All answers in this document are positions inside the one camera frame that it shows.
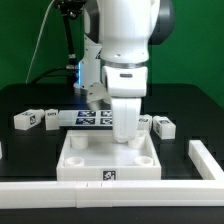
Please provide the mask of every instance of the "white plastic part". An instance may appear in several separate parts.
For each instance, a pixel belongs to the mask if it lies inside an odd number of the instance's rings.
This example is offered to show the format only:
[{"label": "white plastic part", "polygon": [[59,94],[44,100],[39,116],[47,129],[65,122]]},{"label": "white plastic part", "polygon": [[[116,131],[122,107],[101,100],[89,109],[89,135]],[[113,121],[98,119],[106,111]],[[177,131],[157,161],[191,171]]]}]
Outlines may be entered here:
[{"label": "white plastic part", "polygon": [[0,208],[76,207],[75,189],[75,182],[0,183]]},{"label": "white plastic part", "polygon": [[81,90],[88,90],[90,85],[100,82],[100,51],[101,44],[96,44],[87,36],[84,37],[84,58],[79,64],[79,80],[74,84],[75,92],[81,93]]},{"label": "white plastic part", "polygon": [[102,77],[111,97],[143,97],[146,95],[147,67],[119,69],[104,66]]},{"label": "white plastic part", "polygon": [[101,101],[110,103],[110,96],[102,83],[93,83],[87,90],[86,103],[92,111],[100,110]]},{"label": "white plastic part", "polygon": [[[68,131],[57,165],[58,181],[108,181],[108,180],[158,180],[161,178],[161,166],[156,155],[151,137],[147,131],[140,131],[144,136],[141,147],[129,147],[128,143],[114,141],[111,130],[86,130],[88,147],[75,150],[71,147],[71,138],[79,136],[79,131]],[[138,157],[151,157],[152,166],[135,164]],[[74,165],[66,166],[66,161]]]},{"label": "white plastic part", "polygon": [[[206,163],[204,160],[210,160],[209,152],[200,141],[190,142],[189,154],[194,152],[199,154],[200,161]],[[213,169],[213,165],[217,164],[212,162],[206,169]],[[0,208],[224,206],[224,182],[220,169],[210,170],[215,180],[0,183]]]},{"label": "white plastic part", "polygon": [[1,145],[1,142],[0,142],[0,159],[2,158],[2,145]]},{"label": "white plastic part", "polygon": [[98,0],[98,5],[101,58],[115,63],[147,61],[148,39],[155,28],[160,0]]},{"label": "white plastic part", "polygon": [[201,141],[190,141],[188,154],[203,179],[224,180],[223,170]]},{"label": "white plastic part", "polygon": [[59,129],[58,110],[50,109],[45,111],[45,125],[47,131]]},{"label": "white plastic part", "polygon": [[135,138],[128,141],[128,146],[140,150],[145,147],[145,138],[145,131],[138,131]]},{"label": "white plastic part", "polygon": [[85,161],[81,157],[70,157],[64,160],[65,167],[84,166]]},{"label": "white plastic part", "polygon": [[84,150],[88,148],[88,134],[84,131],[77,131],[71,137],[71,148]]},{"label": "white plastic part", "polygon": [[28,130],[41,122],[44,117],[44,110],[27,110],[21,114],[14,116],[15,129]]},{"label": "white plastic part", "polygon": [[140,115],[138,122],[138,130],[147,130],[151,131],[152,129],[152,116],[145,114]]},{"label": "white plastic part", "polygon": [[148,156],[139,156],[135,158],[134,164],[137,166],[153,166],[153,159]]},{"label": "white plastic part", "polygon": [[175,139],[176,125],[167,117],[153,117],[153,130],[162,139]]},{"label": "white plastic part", "polygon": [[118,142],[135,138],[141,109],[141,98],[111,98],[113,136]]}]

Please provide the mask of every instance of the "white cube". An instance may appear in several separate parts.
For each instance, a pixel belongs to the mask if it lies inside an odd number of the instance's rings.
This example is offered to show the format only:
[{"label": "white cube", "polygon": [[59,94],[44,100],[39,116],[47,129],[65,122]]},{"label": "white cube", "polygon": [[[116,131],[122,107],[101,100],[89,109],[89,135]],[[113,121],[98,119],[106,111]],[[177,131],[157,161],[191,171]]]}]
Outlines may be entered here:
[{"label": "white cube", "polygon": [[45,124],[47,131],[59,129],[58,110],[50,109],[45,111]]},{"label": "white cube", "polygon": [[176,125],[167,117],[153,117],[153,130],[163,140],[175,139]]}]

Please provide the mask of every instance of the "white block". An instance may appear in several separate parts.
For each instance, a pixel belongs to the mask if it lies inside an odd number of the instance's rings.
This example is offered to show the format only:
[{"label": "white block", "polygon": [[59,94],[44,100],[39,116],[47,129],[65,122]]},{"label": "white block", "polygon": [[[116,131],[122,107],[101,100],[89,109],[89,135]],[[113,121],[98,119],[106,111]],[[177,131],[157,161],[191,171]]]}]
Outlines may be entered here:
[{"label": "white block", "polygon": [[21,114],[14,116],[15,129],[28,130],[41,122],[44,117],[44,110],[27,110]]},{"label": "white block", "polygon": [[201,141],[190,141],[188,154],[203,179],[224,180],[223,170]]},{"label": "white block", "polygon": [[153,130],[163,140],[175,139],[176,125],[167,117],[153,117]]},{"label": "white block", "polygon": [[140,115],[138,122],[138,130],[147,130],[151,131],[152,129],[152,116],[145,114]]},{"label": "white block", "polygon": [[47,131],[59,129],[58,110],[50,109],[45,111],[45,124]]}]

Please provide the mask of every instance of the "black cable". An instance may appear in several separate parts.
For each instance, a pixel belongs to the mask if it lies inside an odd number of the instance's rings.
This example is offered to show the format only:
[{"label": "black cable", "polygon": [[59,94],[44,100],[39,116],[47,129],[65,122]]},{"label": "black cable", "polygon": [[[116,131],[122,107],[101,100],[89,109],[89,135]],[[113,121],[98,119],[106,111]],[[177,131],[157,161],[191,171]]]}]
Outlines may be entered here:
[{"label": "black cable", "polygon": [[59,68],[50,69],[50,70],[44,72],[43,74],[41,74],[40,76],[38,76],[37,78],[35,78],[31,82],[31,84],[36,84],[40,79],[42,79],[44,77],[49,77],[50,73],[57,72],[57,71],[65,71],[65,70],[67,70],[66,67],[59,67]]},{"label": "black cable", "polygon": [[45,75],[43,77],[39,77],[38,81],[40,81],[41,79],[44,79],[44,78],[55,78],[55,77],[69,77],[69,75]]}]

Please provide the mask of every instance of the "white box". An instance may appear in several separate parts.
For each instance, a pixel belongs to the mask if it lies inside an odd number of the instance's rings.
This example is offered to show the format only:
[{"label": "white box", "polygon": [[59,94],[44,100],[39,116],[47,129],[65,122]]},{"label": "white box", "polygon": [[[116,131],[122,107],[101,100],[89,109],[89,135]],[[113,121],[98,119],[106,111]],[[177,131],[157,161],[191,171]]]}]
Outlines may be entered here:
[{"label": "white box", "polygon": [[50,109],[45,111],[45,124],[47,131],[59,129],[58,110]]},{"label": "white box", "polygon": [[163,140],[175,139],[176,125],[167,117],[153,117],[153,130]]},{"label": "white box", "polygon": [[159,180],[161,165],[148,131],[134,143],[115,142],[111,130],[68,131],[57,165],[59,181]]}]

